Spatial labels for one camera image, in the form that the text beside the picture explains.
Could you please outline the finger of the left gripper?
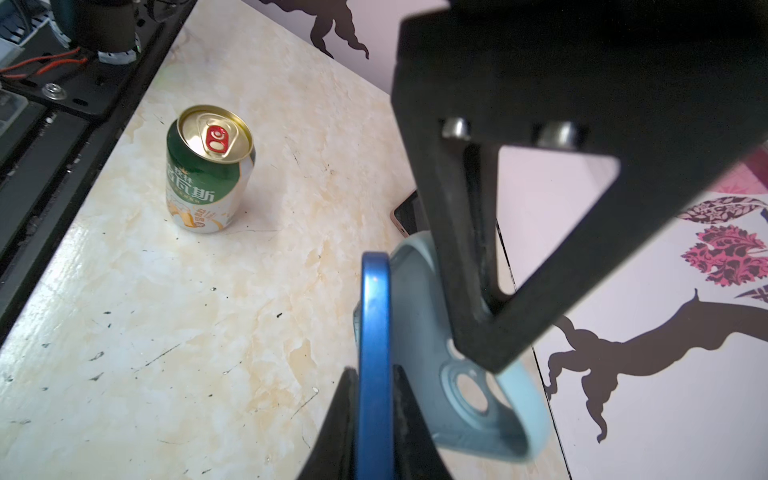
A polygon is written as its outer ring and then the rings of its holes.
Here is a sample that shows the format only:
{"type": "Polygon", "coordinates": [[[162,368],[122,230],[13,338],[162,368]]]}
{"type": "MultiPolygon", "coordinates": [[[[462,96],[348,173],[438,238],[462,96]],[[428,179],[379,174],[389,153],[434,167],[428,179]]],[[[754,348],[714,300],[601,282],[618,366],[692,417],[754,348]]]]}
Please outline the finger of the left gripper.
{"type": "Polygon", "coordinates": [[[391,101],[459,351],[498,373],[767,137],[763,1],[453,1],[400,25],[391,101]],[[511,295],[499,152],[618,175],[511,295]]]}

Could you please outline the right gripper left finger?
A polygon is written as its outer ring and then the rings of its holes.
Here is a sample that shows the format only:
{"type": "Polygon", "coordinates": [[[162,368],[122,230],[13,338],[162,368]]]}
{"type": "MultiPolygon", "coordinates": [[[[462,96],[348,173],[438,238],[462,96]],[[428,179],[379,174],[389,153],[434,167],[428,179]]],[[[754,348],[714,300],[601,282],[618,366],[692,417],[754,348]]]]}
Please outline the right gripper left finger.
{"type": "Polygon", "coordinates": [[[358,382],[357,371],[346,367],[298,480],[354,478],[358,382]]]}

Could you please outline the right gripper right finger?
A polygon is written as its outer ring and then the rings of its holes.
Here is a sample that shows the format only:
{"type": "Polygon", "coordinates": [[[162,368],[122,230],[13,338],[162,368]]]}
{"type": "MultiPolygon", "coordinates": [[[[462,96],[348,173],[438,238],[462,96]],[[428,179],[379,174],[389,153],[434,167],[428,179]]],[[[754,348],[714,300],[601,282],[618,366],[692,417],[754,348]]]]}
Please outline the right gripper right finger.
{"type": "Polygon", "coordinates": [[[393,366],[393,381],[395,478],[452,480],[400,365],[393,366]]]}

